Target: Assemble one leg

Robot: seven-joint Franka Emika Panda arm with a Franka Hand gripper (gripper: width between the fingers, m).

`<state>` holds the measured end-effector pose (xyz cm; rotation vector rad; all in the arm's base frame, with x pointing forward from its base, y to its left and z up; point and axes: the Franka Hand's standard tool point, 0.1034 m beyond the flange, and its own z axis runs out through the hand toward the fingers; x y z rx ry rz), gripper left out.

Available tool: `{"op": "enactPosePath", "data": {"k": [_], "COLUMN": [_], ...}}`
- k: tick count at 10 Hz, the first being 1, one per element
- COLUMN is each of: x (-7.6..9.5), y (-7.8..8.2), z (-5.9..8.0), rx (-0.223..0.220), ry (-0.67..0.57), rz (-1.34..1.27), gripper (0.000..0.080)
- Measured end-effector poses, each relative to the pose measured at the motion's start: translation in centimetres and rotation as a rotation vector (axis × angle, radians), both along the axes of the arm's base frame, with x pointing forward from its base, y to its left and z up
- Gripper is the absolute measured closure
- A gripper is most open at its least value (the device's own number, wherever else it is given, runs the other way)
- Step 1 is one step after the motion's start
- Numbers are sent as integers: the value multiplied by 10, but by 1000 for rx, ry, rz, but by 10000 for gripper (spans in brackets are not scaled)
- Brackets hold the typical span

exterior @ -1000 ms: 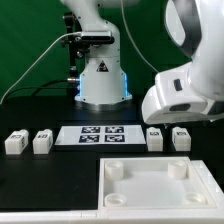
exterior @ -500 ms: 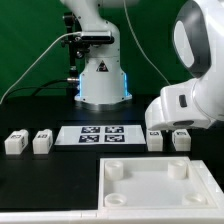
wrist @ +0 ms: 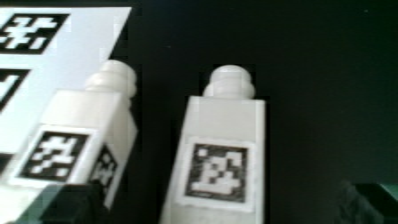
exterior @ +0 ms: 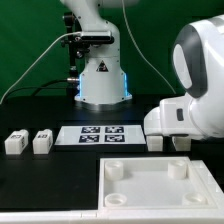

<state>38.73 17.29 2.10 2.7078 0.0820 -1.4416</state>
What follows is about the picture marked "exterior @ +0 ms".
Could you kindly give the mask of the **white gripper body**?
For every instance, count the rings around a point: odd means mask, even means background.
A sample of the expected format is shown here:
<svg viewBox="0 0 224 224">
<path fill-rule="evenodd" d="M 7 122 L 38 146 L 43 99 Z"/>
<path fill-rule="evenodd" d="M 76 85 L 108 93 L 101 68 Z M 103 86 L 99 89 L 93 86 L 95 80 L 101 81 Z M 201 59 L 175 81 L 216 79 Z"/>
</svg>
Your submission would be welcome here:
<svg viewBox="0 0 224 224">
<path fill-rule="evenodd" d="M 168 98 L 160 101 L 144 118 L 146 136 L 197 137 L 200 131 L 189 114 L 190 98 Z"/>
</svg>

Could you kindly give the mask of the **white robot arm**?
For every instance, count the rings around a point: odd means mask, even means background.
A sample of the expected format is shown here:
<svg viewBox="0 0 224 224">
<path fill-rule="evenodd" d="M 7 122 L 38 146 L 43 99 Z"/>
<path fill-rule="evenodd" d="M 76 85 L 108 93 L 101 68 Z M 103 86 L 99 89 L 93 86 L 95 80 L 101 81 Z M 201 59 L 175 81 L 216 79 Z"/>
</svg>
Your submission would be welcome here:
<svg viewBox="0 0 224 224">
<path fill-rule="evenodd" d="M 60 0 L 81 25 L 75 42 L 85 44 L 85 68 L 75 100 L 99 109 L 132 99 L 120 67 L 120 33 L 103 19 L 100 8 L 132 6 L 140 0 Z M 190 23 L 179 32 L 172 65 L 185 90 L 167 98 L 144 118 L 147 136 L 224 138 L 224 15 Z"/>
</svg>

